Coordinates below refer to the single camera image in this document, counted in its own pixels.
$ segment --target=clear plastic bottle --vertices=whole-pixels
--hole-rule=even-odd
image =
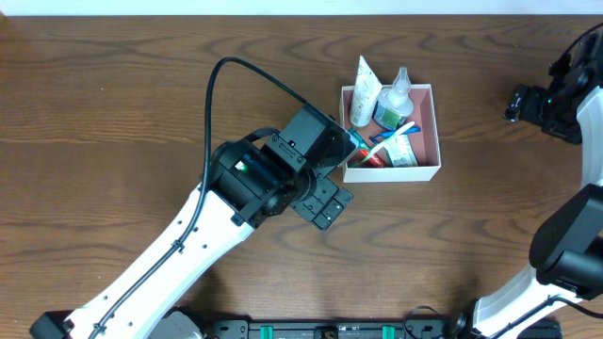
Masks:
[[[403,125],[415,110],[413,101],[408,97],[411,81],[406,67],[400,67],[398,76],[391,89],[382,89],[375,105],[374,120],[390,131]]]

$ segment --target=wooden table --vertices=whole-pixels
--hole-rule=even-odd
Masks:
[[[0,24],[0,338],[100,293],[198,182],[204,91],[222,57],[264,68],[327,114],[363,55],[384,83],[431,83],[443,166],[429,183],[347,185],[321,233],[271,218],[181,300],[257,319],[452,313],[528,262],[579,189],[580,147],[502,119],[518,83],[600,17],[8,18]],[[213,146],[284,127],[299,104],[237,65],[220,73]],[[334,174],[341,183],[341,172]],[[602,301],[587,305],[603,311]],[[566,338],[603,324],[557,312]]]

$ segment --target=box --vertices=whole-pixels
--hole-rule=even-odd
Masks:
[[[383,88],[390,89],[391,85],[384,85]],[[350,106],[353,91],[354,86],[346,86],[341,89],[339,118],[341,119],[341,125],[346,130],[352,128]],[[408,136],[419,166],[412,168],[353,169],[348,167],[348,163],[345,163],[342,165],[344,183],[424,182],[430,181],[433,175],[440,170],[442,163],[435,123],[435,109],[433,108],[432,85],[411,85],[409,97],[415,104],[415,111],[408,117],[407,121],[414,121],[417,126],[421,127],[420,133],[413,133]],[[374,120],[371,120],[367,128],[358,132],[365,142],[373,147],[368,137],[377,135],[382,131],[384,129]],[[381,149],[378,155],[389,164],[384,149]]]

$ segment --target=white background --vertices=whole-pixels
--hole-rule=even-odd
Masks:
[[[5,15],[601,14],[603,0],[0,0]]]

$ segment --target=cardboard box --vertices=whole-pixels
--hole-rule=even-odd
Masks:
[[[384,85],[383,88],[389,89],[391,85]],[[339,118],[346,130],[352,128],[350,106],[353,91],[354,86],[346,86],[341,89]],[[432,85],[411,85],[409,97],[415,104],[415,111],[408,117],[407,121],[414,121],[417,126],[421,127],[421,132],[408,136],[419,166],[411,168],[353,169],[348,167],[348,163],[345,163],[342,165],[344,183],[423,182],[430,181],[433,175],[440,170],[442,162],[435,122],[435,109],[433,108]],[[371,120],[367,128],[358,132],[365,142],[372,147],[373,144],[368,137],[377,135],[382,131],[384,129],[374,120]],[[381,149],[378,155],[389,165],[389,159],[384,149]]]

